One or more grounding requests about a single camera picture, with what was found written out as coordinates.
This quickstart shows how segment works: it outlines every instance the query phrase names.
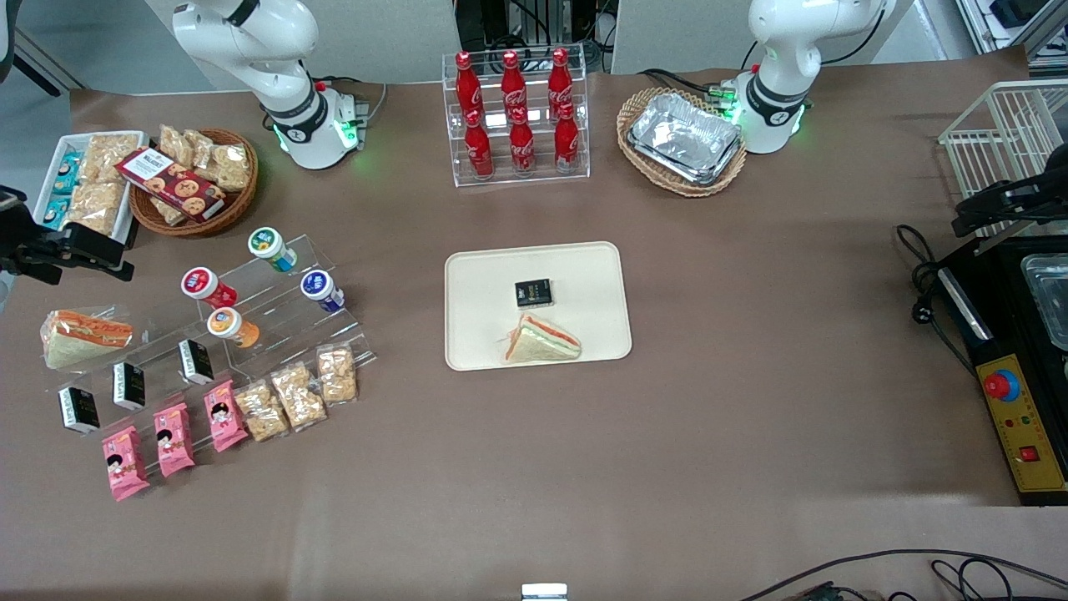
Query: table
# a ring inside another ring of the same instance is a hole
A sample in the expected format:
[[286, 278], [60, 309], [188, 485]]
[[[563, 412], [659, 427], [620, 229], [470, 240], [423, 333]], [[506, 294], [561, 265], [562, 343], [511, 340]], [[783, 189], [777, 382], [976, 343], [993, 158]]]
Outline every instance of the table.
[[[750, 156], [705, 200], [654, 187], [616, 147], [616, 109], [649, 84], [639, 76], [591, 78], [590, 179], [464, 190], [437, 85], [391, 88], [367, 148], [321, 172], [282, 155], [249, 94], [76, 93], [78, 130], [167, 122], [249, 136], [262, 191], [217, 237], [142, 231], [131, 284], [77, 270], [59, 287], [19, 282], [0, 320], [0, 589], [440, 601], [562, 581], [576, 600], [729, 600], [892, 547], [1063, 575], [1068, 511], [1016, 507], [976, 385], [909, 318], [912, 258], [892, 241], [905, 221], [939, 253], [957, 243], [936, 137], [990, 83], [1025, 74], [1019, 51], [824, 69], [789, 145]], [[42, 393], [61, 382], [37, 358], [41, 320], [180, 303], [182, 272], [239, 264], [266, 223], [312, 235], [337, 263], [379, 354], [363, 401], [116, 505], [98, 445], [64, 431]], [[600, 239], [623, 257], [628, 358], [449, 370], [450, 254]], [[824, 575], [922, 599], [942, 590], [918, 557]], [[1018, 595], [1051, 592], [1014, 580]]]

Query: wicker basket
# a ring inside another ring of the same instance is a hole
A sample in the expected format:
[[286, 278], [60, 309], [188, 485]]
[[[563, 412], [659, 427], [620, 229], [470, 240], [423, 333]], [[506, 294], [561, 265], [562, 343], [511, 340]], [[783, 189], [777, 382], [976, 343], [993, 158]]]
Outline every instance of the wicker basket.
[[252, 197], [256, 194], [256, 177], [260, 175], [260, 165], [256, 160], [256, 151], [252, 147], [252, 144], [250, 144], [245, 138], [227, 129], [204, 128], [200, 131], [217, 144], [245, 145], [245, 155], [248, 157], [249, 164], [252, 167], [252, 173], [249, 175], [249, 185], [239, 192], [227, 194], [231, 196], [232, 202], [230, 203], [230, 206], [227, 206], [219, 215], [203, 223], [198, 223], [192, 219], [187, 219], [177, 225], [167, 224], [167, 221], [163, 220], [163, 216], [159, 213], [159, 210], [157, 210], [155, 206], [153, 206], [152, 201], [150, 200], [152, 196], [148, 195], [148, 192], [137, 186], [130, 186], [130, 208], [134, 210], [134, 216], [137, 217], [137, 220], [140, 221], [142, 225], [148, 227], [157, 234], [180, 237], [208, 236], [219, 233], [237, 222], [237, 219], [241, 216], [241, 213], [244, 213], [252, 204]]
[[616, 141], [619, 143], [619, 148], [623, 151], [623, 154], [630, 159], [634, 167], [642, 172], [643, 175], [648, 177], [650, 181], [661, 188], [689, 197], [712, 195], [713, 193], [727, 187], [727, 184], [729, 184], [731, 180], [738, 175], [738, 172], [741, 171], [742, 164], [745, 164], [744, 143], [742, 143], [741, 147], [738, 148], [738, 152], [735, 153], [731, 162], [727, 163], [726, 168], [723, 169], [723, 172], [720, 173], [720, 176], [712, 183], [712, 185], [698, 186], [687, 180], [678, 173], [675, 173], [644, 154], [635, 151], [627, 141], [627, 130], [630, 129], [630, 126], [633, 125], [635, 121], [638, 121], [642, 111], [644, 111], [645, 107], [648, 106], [649, 100], [658, 94], [665, 94], [668, 92], [680, 94], [684, 98], [693, 102], [694, 106], [703, 108], [709, 112], [712, 111], [711, 105], [689, 92], [672, 90], [670, 88], [649, 88], [648, 90], [639, 92], [623, 104], [623, 108], [619, 109], [619, 114], [615, 117]]

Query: pink snack bag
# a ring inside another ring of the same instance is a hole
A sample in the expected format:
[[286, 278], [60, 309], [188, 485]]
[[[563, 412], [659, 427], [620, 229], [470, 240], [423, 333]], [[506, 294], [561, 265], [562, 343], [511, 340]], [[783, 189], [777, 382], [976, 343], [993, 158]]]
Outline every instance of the pink snack bag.
[[104, 440], [104, 458], [108, 462], [108, 484], [111, 496], [122, 501], [148, 487], [144, 461], [138, 446], [141, 437], [130, 426]]
[[216, 386], [205, 395], [204, 408], [207, 409], [207, 416], [211, 422], [211, 443], [215, 445], [215, 450], [224, 452], [248, 438], [241, 412], [237, 411], [237, 406], [234, 405], [232, 380]]
[[156, 422], [156, 450], [163, 477], [197, 465], [193, 441], [189, 437], [189, 411], [186, 404], [164, 409], [153, 416]]

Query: coca-cola bottle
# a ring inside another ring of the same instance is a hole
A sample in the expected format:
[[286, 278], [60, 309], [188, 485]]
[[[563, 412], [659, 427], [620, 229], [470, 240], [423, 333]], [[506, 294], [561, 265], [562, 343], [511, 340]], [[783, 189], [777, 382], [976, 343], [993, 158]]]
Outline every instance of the coca-cola bottle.
[[512, 142], [512, 168], [519, 177], [530, 177], [534, 172], [534, 132], [527, 123], [527, 110], [519, 121], [512, 125], [508, 133]]
[[549, 74], [549, 122], [555, 123], [560, 107], [571, 104], [571, 72], [567, 70], [567, 48], [552, 51], [552, 73]]
[[574, 173], [579, 165], [579, 126], [575, 124], [575, 105], [560, 106], [556, 122], [556, 171]]
[[484, 181], [493, 176], [493, 157], [489, 152], [489, 136], [482, 128], [482, 118], [478, 113], [469, 112], [464, 118], [468, 125], [464, 142], [468, 146], [468, 158], [471, 159], [471, 168], [474, 169], [474, 178]]
[[515, 125], [520, 120], [527, 123], [527, 81], [519, 73], [519, 54], [515, 50], [504, 51], [501, 95], [504, 97], [504, 114], [507, 115], [508, 123]]
[[482, 106], [482, 84], [478, 76], [471, 70], [471, 54], [461, 51], [456, 53], [456, 99], [460, 102], [464, 118], [474, 113], [480, 120], [485, 113]]

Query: wrapped sandwich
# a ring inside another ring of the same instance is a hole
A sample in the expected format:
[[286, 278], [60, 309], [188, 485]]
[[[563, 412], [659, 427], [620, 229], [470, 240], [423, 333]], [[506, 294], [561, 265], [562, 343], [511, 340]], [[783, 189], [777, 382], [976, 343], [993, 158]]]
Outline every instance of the wrapped sandwich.
[[41, 327], [45, 365], [51, 369], [68, 368], [125, 349], [132, 341], [130, 326], [75, 312], [52, 312]]
[[566, 362], [582, 354], [578, 338], [527, 313], [519, 318], [519, 327], [512, 331], [511, 341], [504, 354], [504, 361], [509, 364]]

